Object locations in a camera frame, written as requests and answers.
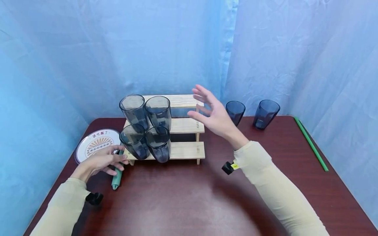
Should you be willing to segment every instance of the wooden stair rack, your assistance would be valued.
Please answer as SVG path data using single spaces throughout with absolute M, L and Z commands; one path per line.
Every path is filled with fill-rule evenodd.
M 153 96 L 143 96 L 145 101 Z M 196 104 L 203 106 L 202 102 L 199 102 L 193 98 L 193 95 L 161 95 L 169 99 L 171 108 L 195 108 Z M 170 160 L 188 160 L 196 159 L 197 165 L 200 164 L 200 160 L 205 158 L 204 143 L 200 142 L 200 134 L 205 133 L 204 125 L 192 118 L 172 118 L 172 124 L 170 128 L 171 134 L 196 134 L 195 142 L 172 142 Z M 127 152 L 127 159 L 130 165 L 134 165 L 137 160 L 130 152 Z M 155 160 L 150 154 L 145 160 Z

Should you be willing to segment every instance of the hand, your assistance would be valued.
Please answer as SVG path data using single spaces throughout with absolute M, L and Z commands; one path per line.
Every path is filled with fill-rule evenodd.
M 121 150 L 124 151 L 125 147 L 121 145 L 110 146 L 99 150 L 95 155 L 87 158 L 85 161 L 79 164 L 74 173 L 71 175 L 71 178 L 77 178 L 84 182 L 87 182 L 88 179 L 97 174 L 100 171 L 104 171 L 110 175 L 117 175 L 117 172 L 110 169 L 108 166 L 112 165 L 123 171 L 124 167 L 119 163 L 128 164 L 126 160 L 127 155 L 117 155 L 113 154 L 114 151 Z
M 194 93 L 193 97 L 198 101 L 207 104 L 210 107 L 210 110 L 197 104 L 197 108 L 209 117 L 196 111 L 189 111 L 187 113 L 189 117 L 203 123 L 214 134 L 228 140 L 235 150 L 249 142 L 249 140 L 234 125 L 223 104 L 209 90 L 201 85 L 196 85 L 192 91 Z

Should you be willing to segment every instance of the blue curtain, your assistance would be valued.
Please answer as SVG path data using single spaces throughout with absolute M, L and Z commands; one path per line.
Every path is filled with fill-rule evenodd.
M 304 123 L 378 226 L 378 2 L 240 0 L 224 101 Z
M 93 119 L 196 83 L 299 116 L 377 225 L 376 22 L 373 0 L 1 1 L 0 234 L 22 235 Z
M 220 96 L 236 8 L 237 0 L 1 1 L 0 234 L 22 235 L 90 122 L 123 116 L 122 97 L 190 94 L 196 83 Z

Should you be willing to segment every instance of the green marker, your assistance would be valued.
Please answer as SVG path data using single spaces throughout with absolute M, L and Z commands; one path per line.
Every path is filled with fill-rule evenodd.
M 319 152 L 316 150 L 315 145 L 312 143 L 312 141 L 311 141 L 310 137 L 308 136 L 306 130 L 303 128 L 303 125 L 301 124 L 301 122 L 298 120 L 298 118 L 296 116 L 294 117 L 294 119 L 295 119 L 295 122 L 297 122 L 299 128 L 301 129 L 303 135 L 305 136 L 308 144 L 311 146 L 312 151 L 315 153 L 316 157 L 318 158 L 318 160 L 319 160 L 320 164 L 322 165 L 324 171 L 328 171 L 327 166 L 325 165 L 325 163 L 324 163 L 322 157 L 320 156 Z
M 119 185 L 121 184 L 121 178 L 122 178 L 122 171 L 120 171 L 118 168 L 116 168 L 115 171 L 117 172 L 117 175 L 113 176 L 113 180 L 112 180 L 113 190 L 116 190 L 119 187 Z

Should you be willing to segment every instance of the white plate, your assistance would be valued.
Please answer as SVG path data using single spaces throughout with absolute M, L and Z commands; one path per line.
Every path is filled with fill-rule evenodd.
M 85 137 L 77 147 L 76 162 L 81 163 L 103 148 L 120 144 L 119 133 L 115 130 L 106 129 L 93 132 Z

